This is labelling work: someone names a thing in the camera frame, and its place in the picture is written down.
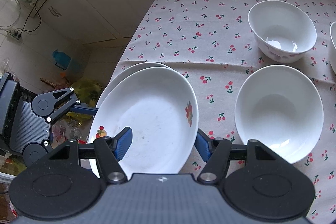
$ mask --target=bowl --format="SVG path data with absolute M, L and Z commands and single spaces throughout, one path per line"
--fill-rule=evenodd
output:
M 113 78 L 110 81 L 110 83 L 107 85 L 107 87 L 104 89 L 101 96 L 99 97 L 96 107 L 99 108 L 101 106 L 101 104 L 103 103 L 107 95 L 111 92 L 111 90 L 114 89 L 117 86 L 117 84 L 119 84 L 122 80 L 124 80 L 125 78 L 129 77 L 130 75 L 132 75 L 133 73 L 139 70 L 146 69 L 146 68 L 152 68 L 152 67 L 169 68 L 168 66 L 161 64 L 161 63 L 143 62 L 143 63 L 133 65 L 127 68 L 126 70 L 123 70 L 120 74 L 118 74 L 115 78 Z
M 336 39 L 336 22 L 334 22 L 330 26 L 330 37 L 331 37 L 331 41 L 333 44 L 331 47 L 328 47 L 329 48 L 329 62 L 331 64 L 331 67 L 334 70 L 334 73 L 336 73 L 336 47 L 335 47 L 335 42 L 334 42 L 334 39 Z
M 251 74 L 238 92 L 235 123 L 243 143 L 259 140 L 291 164 L 314 148 L 323 120 L 319 92 L 292 67 L 264 67 Z
M 261 51 L 281 63 L 298 61 L 316 42 L 310 17 L 295 5 L 266 0 L 254 5 L 248 22 Z
M 133 141 L 119 162 L 133 173 L 176 174 L 187 161 L 198 129 L 198 106 L 189 82 L 170 68 L 140 70 L 120 82 L 93 120 L 88 142 L 130 127 Z M 92 171 L 99 176 L 95 160 Z

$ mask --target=electrical cord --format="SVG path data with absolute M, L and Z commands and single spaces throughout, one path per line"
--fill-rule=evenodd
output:
M 36 0 L 36 2 L 35 2 L 35 4 L 34 4 L 34 7 L 32 8 L 32 10 L 30 11 L 29 15 L 27 16 L 26 21 L 25 21 L 25 23 L 24 23 L 24 25 L 23 25 L 23 28 L 22 28 L 22 29 L 20 28 L 20 29 L 16 32 L 16 33 L 18 33 L 19 31 L 21 31 L 21 33 L 19 34 L 18 38 L 20 38 L 20 37 L 22 36 L 22 32 L 23 32 L 23 31 L 25 31 L 25 32 L 34 32 L 34 31 L 36 31 L 36 30 L 40 27 L 40 25 L 41 25 L 41 23 L 42 23 L 42 19 L 41 19 L 41 16 L 40 16 L 38 10 L 36 9 L 36 4 L 37 4 L 38 1 L 39 1 L 39 0 Z M 27 21 L 28 21 L 28 19 L 29 19 L 30 14 L 32 13 L 32 11 L 33 11 L 34 9 L 35 9 L 37 15 L 38 15 L 39 18 L 40 18 L 40 23 L 39 23 L 39 25 L 38 25 L 34 30 L 25 30 L 26 23 L 27 23 Z

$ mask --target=tablecloth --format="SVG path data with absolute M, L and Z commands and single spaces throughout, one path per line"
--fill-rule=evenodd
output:
M 250 8 L 260 1 L 263 0 L 155 0 L 112 78 L 142 61 L 165 63 L 191 83 L 199 105 L 199 128 L 211 138 L 241 143 L 234 123 L 239 88 L 256 70 L 276 64 L 258 49 L 247 21 Z M 336 0 L 283 1 L 306 12 L 318 34 L 315 47 L 290 66 L 312 80 L 323 101 L 325 118 L 320 140 L 295 167 L 315 186 L 315 200 L 307 218 L 327 224 L 336 218 L 336 78 L 328 59 L 332 44 L 329 28 L 336 20 Z M 232 162 L 229 172 L 243 163 Z M 193 149 L 181 172 L 197 176 L 204 164 Z

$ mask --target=fruit decal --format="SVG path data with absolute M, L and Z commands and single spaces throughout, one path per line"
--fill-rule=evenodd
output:
M 106 133 L 106 131 L 104 130 L 104 127 L 103 127 L 103 126 L 100 126 L 100 127 L 99 127 L 99 130 L 97 130 L 96 138 L 104 137 L 104 136 L 106 136 L 106 135 L 107 135 L 107 133 Z
M 191 106 L 190 101 L 189 101 L 189 103 L 187 103 L 185 111 L 186 111 L 186 117 L 188 119 L 189 126 L 191 127 L 192 118 L 193 118 L 193 107 Z

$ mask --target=cabinet handle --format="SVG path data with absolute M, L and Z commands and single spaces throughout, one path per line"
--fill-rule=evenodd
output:
M 52 10 L 50 8 L 48 8 L 49 12 L 54 16 L 54 17 L 59 17 L 62 16 L 61 14 L 56 14 L 56 12 L 54 11 L 54 9 L 52 8 Z
M 62 16 L 59 12 L 57 12 L 57 10 L 54 7 L 50 6 L 50 8 L 52 8 L 52 10 L 55 14 L 57 14 L 59 16 Z

